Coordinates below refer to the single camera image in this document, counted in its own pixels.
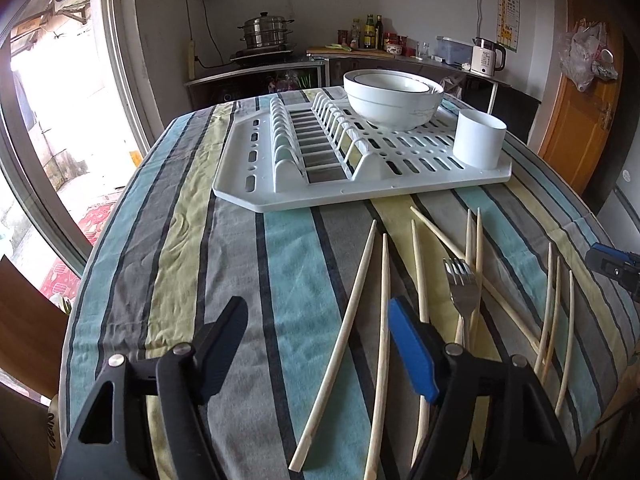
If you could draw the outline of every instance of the bottle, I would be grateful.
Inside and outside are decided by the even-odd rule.
[[[382,26],[382,16],[380,14],[378,15],[375,31],[376,31],[376,49],[384,50],[385,46],[383,44],[383,41],[385,36],[385,29]]]
[[[351,41],[349,46],[351,48],[360,47],[360,19],[354,18],[353,25],[351,25]]]
[[[376,26],[373,23],[373,14],[367,14],[367,23],[364,26],[363,47],[376,47]]]

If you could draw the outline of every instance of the stainless steel pot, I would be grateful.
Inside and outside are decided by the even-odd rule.
[[[287,24],[294,20],[285,20],[282,16],[269,16],[268,12],[261,12],[258,18],[246,20],[241,28],[247,48],[274,46],[287,43]]]

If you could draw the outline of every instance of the blue gripper pad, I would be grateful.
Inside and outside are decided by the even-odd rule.
[[[420,322],[405,298],[392,298],[389,301],[389,330],[400,352],[404,368],[409,374],[414,390],[433,404],[440,396],[440,389],[436,384],[436,365],[425,341],[418,333],[418,330],[423,332],[421,328],[424,327],[427,327],[427,324]]]

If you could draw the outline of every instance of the poster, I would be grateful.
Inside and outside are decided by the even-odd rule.
[[[498,43],[516,52],[520,28],[520,0],[498,0]]]

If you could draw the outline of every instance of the door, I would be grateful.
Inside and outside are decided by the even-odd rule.
[[[540,149],[540,156],[578,194],[582,194],[596,168],[609,136],[622,81],[623,36],[600,0],[567,0],[567,23],[573,28],[587,22],[606,22],[608,48],[618,71],[616,81],[594,78],[585,92],[562,76],[556,106]]]

